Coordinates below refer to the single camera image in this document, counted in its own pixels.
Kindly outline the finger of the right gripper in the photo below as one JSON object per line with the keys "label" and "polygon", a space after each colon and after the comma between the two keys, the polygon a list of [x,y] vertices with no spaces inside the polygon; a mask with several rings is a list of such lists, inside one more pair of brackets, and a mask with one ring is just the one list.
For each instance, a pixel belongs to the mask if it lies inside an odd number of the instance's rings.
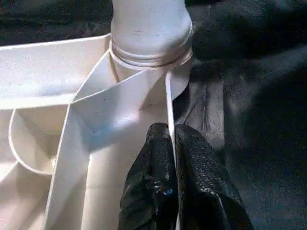
{"label": "finger of the right gripper", "polygon": [[196,27],[192,47],[197,58],[255,58],[307,43],[307,13],[240,14],[212,10]]}

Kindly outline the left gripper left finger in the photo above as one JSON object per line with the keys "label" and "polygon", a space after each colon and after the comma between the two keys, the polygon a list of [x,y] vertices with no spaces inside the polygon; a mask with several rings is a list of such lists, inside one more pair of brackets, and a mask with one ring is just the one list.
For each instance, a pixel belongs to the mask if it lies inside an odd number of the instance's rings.
{"label": "left gripper left finger", "polygon": [[173,146],[165,123],[154,123],[132,164],[120,200],[120,230],[174,230],[178,213]]}

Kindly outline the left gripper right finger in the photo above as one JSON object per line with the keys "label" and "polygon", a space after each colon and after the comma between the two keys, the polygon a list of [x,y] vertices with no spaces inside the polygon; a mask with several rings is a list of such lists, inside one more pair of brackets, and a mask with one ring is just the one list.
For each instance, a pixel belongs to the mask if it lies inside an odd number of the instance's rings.
{"label": "left gripper right finger", "polygon": [[179,216],[183,230],[251,230],[252,223],[228,171],[202,136],[176,125]]}

